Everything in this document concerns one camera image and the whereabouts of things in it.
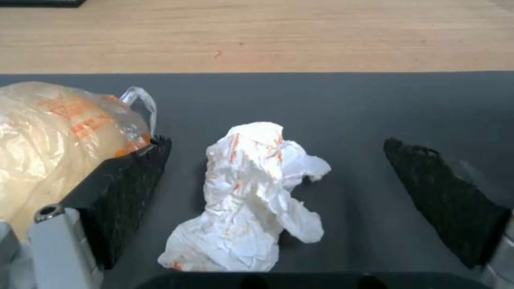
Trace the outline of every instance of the black mat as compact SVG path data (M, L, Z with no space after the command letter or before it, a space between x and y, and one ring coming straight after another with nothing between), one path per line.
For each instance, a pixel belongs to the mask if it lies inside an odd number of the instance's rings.
M473 276L416 211L382 151L388 137L465 160L514 192L514 73L0 76L0 85L26 80L117 95L142 86L158 103L157 133L173 138L150 212L105 288L164 271L156 260L168 235L203 210L206 147L241 123L279 123L333 168L293 192L321 215L323 240L283 236L275 272Z

